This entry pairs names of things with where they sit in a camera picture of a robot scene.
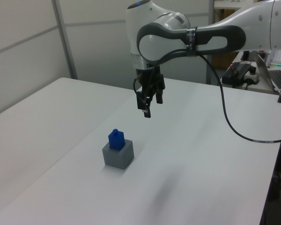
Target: desk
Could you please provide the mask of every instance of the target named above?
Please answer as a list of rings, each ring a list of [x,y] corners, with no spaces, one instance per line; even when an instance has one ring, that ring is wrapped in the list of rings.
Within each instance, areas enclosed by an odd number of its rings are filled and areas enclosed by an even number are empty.
[[[165,83],[164,104],[152,102],[151,119],[130,97],[10,203],[0,225],[258,225],[279,144],[234,134],[218,87]],[[278,96],[224,92],[236,130],[281,138]],[[125,171],[104,165],[102,147],[114,128],[133,141]]]
[[[241,0],[241,1],[214,1],[214,9],[235,9],[238,10],[246,5],[252,4],[253,0]]]
[[[239,52],[238,55],[233,60],[233,62],[240,62],[243,53],[244,52]],[[256,72],[259,73],[259,70],[257,68],[256,62],[252,62],[251,65],[256,67]],[[271,65],[270,68],[268,68],[268,70],[281,70],[281,67],[280,66],[273,66],[273,65]],[[225,87],[232,87],[232,85],[227,85],[227,84],[223,84],[223,86],[225,86]],[[244,90],[245,87],[246,87],[246,83],[243,84],[242,86],[237,86],[237,89],[243,89]],[[256,84],[256,85],[250,85],[248,87],[248,90],[262,92],[262,93],[268,93],[268,94],[276,94],[276,95],[279,94],[278,92],[273,92],[273,90],[271,89],[271,87],[269,87],[269,85],[267,84],[267,82],[265,81],[265,79],[263,78],[262,75],[259,75],[259,83]]]
[[[61,78],[1,113],[0,211],[133,93]]]

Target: blue block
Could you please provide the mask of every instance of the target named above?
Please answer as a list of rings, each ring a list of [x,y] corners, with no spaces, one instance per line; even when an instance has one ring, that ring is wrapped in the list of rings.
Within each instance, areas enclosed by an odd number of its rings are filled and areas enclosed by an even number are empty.
[[[121,150],[125,145],[124,133],[114,129],[110,135],[108,135],[109,147],[116,150]]]

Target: stacked blocks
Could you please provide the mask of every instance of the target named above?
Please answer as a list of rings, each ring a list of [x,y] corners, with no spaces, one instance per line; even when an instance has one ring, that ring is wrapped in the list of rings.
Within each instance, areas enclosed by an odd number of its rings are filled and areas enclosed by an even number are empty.
[[[119,169],[126,169],[134,157],[132,141],[124,139],[124,133],[114,129],[108,135],[109,142],[102,149],[104,162]]]

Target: black cable cord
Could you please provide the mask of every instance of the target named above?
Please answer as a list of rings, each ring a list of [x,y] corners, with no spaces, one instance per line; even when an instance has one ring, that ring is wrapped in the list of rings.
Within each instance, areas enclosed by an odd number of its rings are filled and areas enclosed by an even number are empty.
[[[247,83],[247,85],[245,86],[245,90],[248,90],[249,85],[250,85],[250,83]]]
[[[223,110],[224,110],[224,115],[225,115],[225,119],[229,125],[229,127],[233,130],[233,132],[235,134],[237,134],[238,136],[242,137],[243,139],[246,139],[250,142],[256,142],[256,143],[281,143],[281,140],[275,140],[275,141],[260,141],[260,140],[254,140],[254,139],[251,139],[251,138],[248,138],[246,136],[243,136],[241,135],[240,133],[238,133],[234,128],[233,126],[231,125],[229,119],[228,119],[228,116],[227,116],[227,112],[226,112],[226,105],[225,105],[225,99],[224,99],[224,90],[223,90],[223,86],[222,86],[222,83],[221,83],[221,80],[216,72],[216,70],[213,68],[213,66],[211,65],[211,63],[200,53],[197,53],[198,56],[200,56],[207,64],[208,66],[212,69],[219,85],[220,85],[220,89],[221,89],[221,95],[222,95],[222,105],[223,105]]]

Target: gray block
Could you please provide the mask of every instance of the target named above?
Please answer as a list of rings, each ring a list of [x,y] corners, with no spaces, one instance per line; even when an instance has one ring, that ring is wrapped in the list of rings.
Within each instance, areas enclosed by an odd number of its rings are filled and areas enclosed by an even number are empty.
[[[134,157],[132,141],[125,139],[125,145],[121,150],[111,149],[109,142],[102,148],[104,162],[119,169],[126,169]]]

